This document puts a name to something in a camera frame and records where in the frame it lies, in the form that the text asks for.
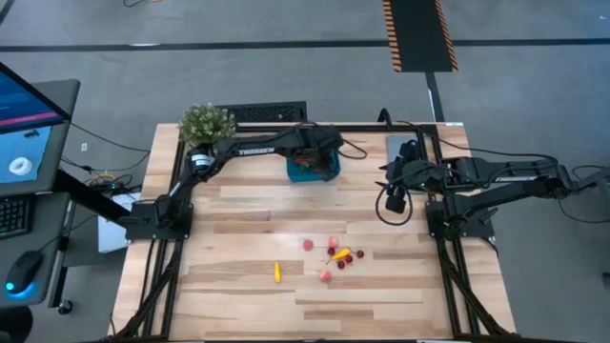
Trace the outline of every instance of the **pink fruit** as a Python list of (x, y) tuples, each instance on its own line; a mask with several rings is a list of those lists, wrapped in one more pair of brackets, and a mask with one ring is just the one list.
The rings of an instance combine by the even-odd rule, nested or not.
[(305, 250), (305, 252), (309, 252), (313, 248), (314, 248), (314, 242), (312, 242), (309, 239), (305, 239), (305, 241), (303, 241), (303, 249)]
[(331, 248), (336, 248), (339, 246), (338, 243), (336, 243), (336, 238), (331, 237), (331, 239), (328, 241), (328, 246)]
[(322, 281), (322, 282), (331, 281), (331, 273), (329, 271), (322, 272), (322, 274), (320, 275), (320, 281)]

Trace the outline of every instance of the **yellow pepper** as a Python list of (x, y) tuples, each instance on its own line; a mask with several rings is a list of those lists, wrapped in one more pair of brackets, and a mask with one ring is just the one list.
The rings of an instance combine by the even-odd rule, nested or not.
[(350, 252), (352, 252), (352, 251), (351, 251), (351, 250), (349, 250), (349, 249), (344, 249), (344, 250), (342, 250), (342, 251), (340, 251), (340, 252), (337, 252), (337, 253), (335, 254), (335, 256), (333, 256), (333, 259), (339, 259), (339, 258), (343, 258), (343, 257), (345, 257), (345, 256), (349, 255), (349, 254), (350, 254)]
[(275, 261), (275, 282), (279, 283), (281, 281), (282, 276), (279, 273), (279, 262)]

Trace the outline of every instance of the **blue light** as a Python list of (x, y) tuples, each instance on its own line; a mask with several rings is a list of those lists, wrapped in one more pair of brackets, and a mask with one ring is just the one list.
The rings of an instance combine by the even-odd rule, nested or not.
[(27, 299), (34, 293), (35, 288), (36, 288), (35, 282), (32, 282), (21, 293), (17, 293), (17, 294), (9, 293), (8, 296), (9, 296), (9, 298), (18, 299), (18, 300)]

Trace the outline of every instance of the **blue container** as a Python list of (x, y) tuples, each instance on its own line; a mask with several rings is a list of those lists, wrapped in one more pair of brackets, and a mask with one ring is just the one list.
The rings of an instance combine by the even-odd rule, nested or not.
[[(307, 182), (307, 181), (322, 181), (323, 175), (319, 172), (315, 172), (317, 168), (315, 166), (306, 167), (300, 166), (295, 161), (286, 159), (286, 172), (288, 178), (292, 182)], [(341, 166), (339, 164), (339, 153), (337, 150), (333, 151), (331, 155), (331, 171), (334, 172), (335, 176), (341, 172)]]

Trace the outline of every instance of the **black keyboard on table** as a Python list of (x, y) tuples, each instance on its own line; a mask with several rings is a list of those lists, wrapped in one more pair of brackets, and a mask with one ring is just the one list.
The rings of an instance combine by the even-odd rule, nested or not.
[(0, 198), (0, 239), (30, 232), (34, 199), (34, 195)]

